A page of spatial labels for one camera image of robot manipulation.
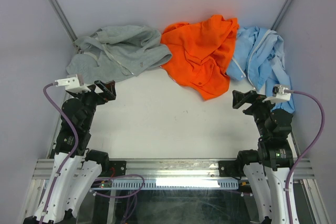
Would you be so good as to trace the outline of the grey zip hoodie jacket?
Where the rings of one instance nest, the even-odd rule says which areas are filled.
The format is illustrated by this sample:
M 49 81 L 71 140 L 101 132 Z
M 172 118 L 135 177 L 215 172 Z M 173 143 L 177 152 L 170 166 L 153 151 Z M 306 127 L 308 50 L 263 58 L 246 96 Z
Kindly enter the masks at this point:
M 172 53 L 161 43 L 161 33 L 148 26 L 107 26 L 79 37 L 79 49 L 66 71 L 81 74 L 84 82 L 120 82 L 169 62 Z

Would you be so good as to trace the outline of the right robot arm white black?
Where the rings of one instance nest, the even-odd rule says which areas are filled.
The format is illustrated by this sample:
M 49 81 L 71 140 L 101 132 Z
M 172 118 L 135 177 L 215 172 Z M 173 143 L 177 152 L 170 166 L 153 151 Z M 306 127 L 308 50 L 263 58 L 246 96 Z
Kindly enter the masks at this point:
M 288 142 L 293 115 L 264 95 L 251 90 L 233 91 L 233 108 L 251 115 L 259 139 L 257 150 L 239 151 L 235 171 L 245 175 L 252 189 L 260 223 L 299 223 L 293 192 L 293 153 Z

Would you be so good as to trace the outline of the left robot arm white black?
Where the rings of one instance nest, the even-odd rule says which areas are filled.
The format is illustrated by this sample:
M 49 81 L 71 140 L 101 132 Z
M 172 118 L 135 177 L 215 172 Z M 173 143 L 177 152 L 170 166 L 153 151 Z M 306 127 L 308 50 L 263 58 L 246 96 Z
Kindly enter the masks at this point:
M 24 223 L 76 223 L 80 206 L 98 176 L 110 170 L 108 153 L 86 150 L 96 108 L 116 99 L 115 82 L 85 84 L 79 76 L 58 79 L 43 93 L 61 115 L 49 183 L 35 213 Z

